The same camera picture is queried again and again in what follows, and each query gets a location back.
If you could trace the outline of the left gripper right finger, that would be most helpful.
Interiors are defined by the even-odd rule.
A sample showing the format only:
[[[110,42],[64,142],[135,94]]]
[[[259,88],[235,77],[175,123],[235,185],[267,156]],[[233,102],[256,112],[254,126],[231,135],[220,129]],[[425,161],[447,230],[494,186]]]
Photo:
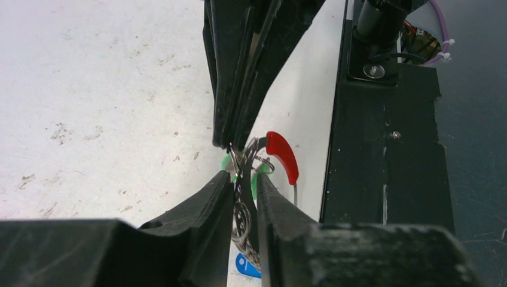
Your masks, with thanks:
[[[257,179],[263,286],[480,286],[460,243],[434,225],[320,224]]]

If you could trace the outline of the green capped key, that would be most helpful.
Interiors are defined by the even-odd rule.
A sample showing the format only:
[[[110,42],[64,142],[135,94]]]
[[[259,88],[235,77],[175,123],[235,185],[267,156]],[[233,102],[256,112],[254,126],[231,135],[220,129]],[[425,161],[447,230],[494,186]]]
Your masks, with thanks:
[[[275,170],[274,164],[271,162],[269,157],[262,158],[260,156],[256,156],[256,159],[258,161],[260,161],[261,164],[255,168],[253,168],[254,173],[251,177],[251,193],[252,193],[252,198],[254,201],[257,200],[257,195],[258,195],[257,194],[257,179],[258,179],[259,174],[266,173],[269,175],[269,174],[273,173]],[[233,176],[232,180],[233,181],[236,180],[236,172],[235,172],[235,168],[234,168],[234,164],[233,164],[233,159],[230,154],[226,154],[226,156],[222,160],[221,170],[226,170],[226,171],[230,172]]]

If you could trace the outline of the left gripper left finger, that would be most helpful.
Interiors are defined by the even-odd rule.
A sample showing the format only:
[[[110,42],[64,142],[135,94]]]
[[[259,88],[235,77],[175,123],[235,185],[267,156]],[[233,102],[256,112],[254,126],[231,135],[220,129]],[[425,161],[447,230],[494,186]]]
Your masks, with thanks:
[[[135,228],[119,219],[1,222],[2,286],[225,286],[230,174]]]

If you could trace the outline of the large keyring with red sleeve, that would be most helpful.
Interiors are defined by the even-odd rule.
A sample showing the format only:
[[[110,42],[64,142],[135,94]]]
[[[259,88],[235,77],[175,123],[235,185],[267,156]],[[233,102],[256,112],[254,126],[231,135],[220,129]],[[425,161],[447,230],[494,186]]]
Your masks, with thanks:
[[[275,157],[283,166],[289,185],[293,187],[293,204],[298,205],[297,181],[299,168],[295,154],[288,141],[278,132],[269,131],[264,137],[253,138],[244,151],[229,149],[228,162],[232,164],[234,190],[233,223],[231,239],[236,248],[251,267],[261,271],[261,258],[258,248],[254,247],[256,234],[256,212],[258,199],[258,178],[275,171],[269,158],[258,153],[264,149],[268,155]]]

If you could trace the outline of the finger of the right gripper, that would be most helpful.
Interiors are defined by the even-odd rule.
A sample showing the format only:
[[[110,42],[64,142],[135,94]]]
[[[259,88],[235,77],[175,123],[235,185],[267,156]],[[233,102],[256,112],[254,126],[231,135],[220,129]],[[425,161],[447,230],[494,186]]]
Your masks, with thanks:
[[[323,1],[269,1],[231,128],[231,142],[243,150],[266,94],[288,57],[311,26]]]
[[[203,40],[212,84],[213,136],[216,147],[227,149],[227,129],[236,105],[237,73],[250,1],[205,1]]]

